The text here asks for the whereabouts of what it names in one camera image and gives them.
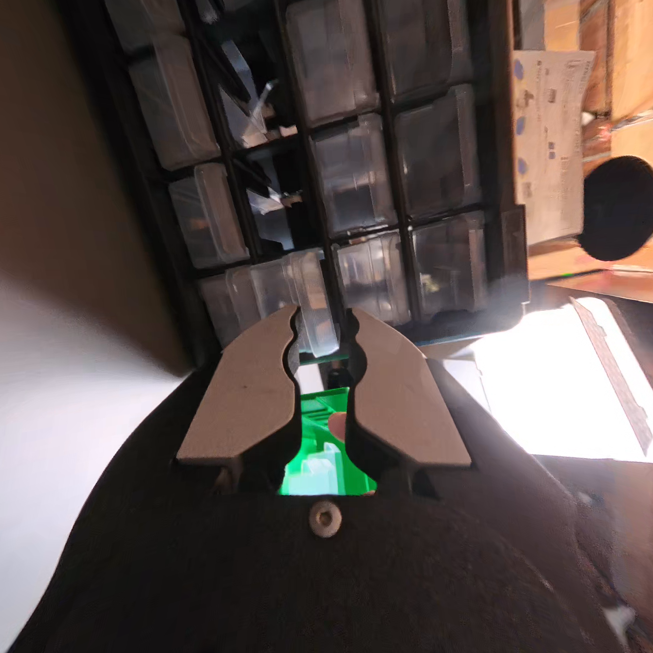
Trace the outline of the person's left forearm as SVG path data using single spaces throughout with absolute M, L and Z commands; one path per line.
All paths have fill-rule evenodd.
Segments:
M 584 223 L 577 240 L 599 261 L 632 256 L 652 236 L 652 168 L 632 155 L 608 159 L 584 180 Z

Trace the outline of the printed instruction sheet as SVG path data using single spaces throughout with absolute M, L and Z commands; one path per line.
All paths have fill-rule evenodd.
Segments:
M 528 248 L 583 230 L 581 116 L 594 58 L 580 50 L 513 52 L 515 192 Z

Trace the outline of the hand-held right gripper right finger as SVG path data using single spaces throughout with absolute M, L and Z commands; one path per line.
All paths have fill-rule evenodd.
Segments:
M 386 322 L 348 309 L 346 451 L 357 467 L 470 467 L 426 356 Z

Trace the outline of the clear plastic drawer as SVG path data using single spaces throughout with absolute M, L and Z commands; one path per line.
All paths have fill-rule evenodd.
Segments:
M 308 249 L 249 269 L 261 318 L 267 318 L 284 306 L 299 306 L 302 316 L 302 326 L 298 330 L 300 352 L 316 358 L 331 355 L 339 347 L 324 286 L 322 257 L 321 249 Z

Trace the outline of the black drawer cabinet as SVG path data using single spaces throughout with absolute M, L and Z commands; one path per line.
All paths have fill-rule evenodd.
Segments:
M 266 1 L 270 7 L 272 36 L 280 47 L 280 67 L 286 83 L 287 98 L 295 113 L 298 134 L 250 150 L 237 150 L 231 140 L 223 102 L 217 91 L 217 66 L 201 26 L 200 12 L 194 1 L 179 1 L 191 46 L 201 91 L 208 95 L 208 118 L 217 137 L 225 165 L 236 216 L 254 264 L 272 260 L 256 230 L 246 197 L 245 182 L 262 185 L 263 179 L 248 164 L 255 156 L 291 151 L 299 164 L 299 188 L 305 192 L 311 245 L 325 254 L 325 284 L 337 325 L 346 332 L 345 300 L 338 284 L 332 246 L 347 243 L 351 237 L 333 239 L 327 228 L 326 208 L 321 197 L 317 165 L 311 151 L 311 137 L 329 125 L 308 125 L 305 106 L 292 59 L 287 28 L 287 6 L 292 1 Z M 444 210 L 418 220 L 406 210 L 405 188 L 398 151 L 395 119 L 408 110 L 421 108 L 445 91 L 435 91 L 423 99 L 412 97 L 394 101 L 390 95 L 387 57 L 381 33 L 382 20 L 377 1 L 364 1 L 365 30 L 370 46 L 373 77 L 380 94 L 380 115 L 390 176 L 390 190 L 402 242 L 407 303 L 411 320 L 398 330 L 416 346 L 444 344 L 507 331 L 523 316 L 530 299 L 527 274 L 526 229 L 523 206 L 515 201 L 510 106 L 510 49 L 513 36 L 510 1 L 466 1 L 467 24 L 471 30 L 476 147 L 479 162 L 481 202 Z M 221 344 L 200 297 L 197 282 L 222 273 L 227 266 L 195 270 L 185 248 L 181 231 L 175 224 L 172 202 L 165 184 L 187 173 L 189 168 L 163 169 L 153 149 L 136 93 L 128 75 L 128 65 L 148 55 L 149 46 L 133 57 L 125 54 L 111 24 L 103 1 L 56 1 L 64 29 L 80 68 L 91 105 L 99 117 L 102 135 L 117 164 L 120 182 L 135 208 L 139 227 L 163 283 L 176 332 L 193 366 L 215 364 Z M 427 321 L 420 305 L 419 278 L 412 247 L 412 232 L 422 224 L 454 217 L 465 212 L 484 212 L 488 304 L 476 313 L 449 312 Z

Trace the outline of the green plastic bin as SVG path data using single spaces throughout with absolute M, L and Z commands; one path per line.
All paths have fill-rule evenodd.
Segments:
M 347 410 L 348 388 L 301 396 L 302 443 L 285 468 L 280 494 L 285 496 L 359 496 L 376 483 L 349 459 L 344 442 L 329 429 L 329 418 Z

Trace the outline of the pale desk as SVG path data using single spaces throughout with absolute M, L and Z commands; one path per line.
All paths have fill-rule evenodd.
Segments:
M 1 2 L 1 651 L 188 363 L 49 1 Z

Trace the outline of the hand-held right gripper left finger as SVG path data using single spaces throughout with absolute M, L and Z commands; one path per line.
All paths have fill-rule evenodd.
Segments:
M 193 466 L 285 467 L 301 445 L 300 307 L 287 305 L 223 351 L 176 454 Z

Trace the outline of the instruction sheet on board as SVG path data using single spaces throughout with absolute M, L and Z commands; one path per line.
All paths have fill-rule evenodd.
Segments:
M 595 53 L 583 103 L 583 175 L 635 157 L 652 166 L 652 2 L 516 1 L 519 50 Z M 574 237 L 533 246 L 528 277 L 544 282 L 598 274 L 617 297 L 652 301 L 652 237 L 633 254 L 601 262 Z

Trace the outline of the bank of clear drawers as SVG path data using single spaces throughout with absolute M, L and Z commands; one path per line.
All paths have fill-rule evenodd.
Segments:
M 160 166 L 189 171 L 165 184 L 175 224 L 195 270 L 227 266 L 197 282 L 225 346 L 262 319 L 249 273 L 251 254 L 236 216 L 221 150 L 208 118 L 179 1 L 103 1 L 123 52 L 153 55 L 128 65 Z M 195 1 L 215 57 L 217 91 L 231 140 L 250 150 L 298 134 L 265 1 Z M 395 119 L 406 210 L 418 220 L 481 202 L 475 151 L 471 30 L 465 1 L 378 1 L 392 100 L 423 99 Z M 390 190 L 380 94 L 373 77 L 363 1 L 292 1 L 287 28 L 334 243 L 345 312 L 361 308 L 394 328 L 411 320 L 402 242 Z M 291 151 L 248 164 L 245 182 L 256 230 L 272 260 L 311 245 L 305 192 Z M 429 321 L 488 304 L 484 212 L 422 224 L 412 232 L 420 305 Z M 342 342 L 342 327 L 331 315 Z

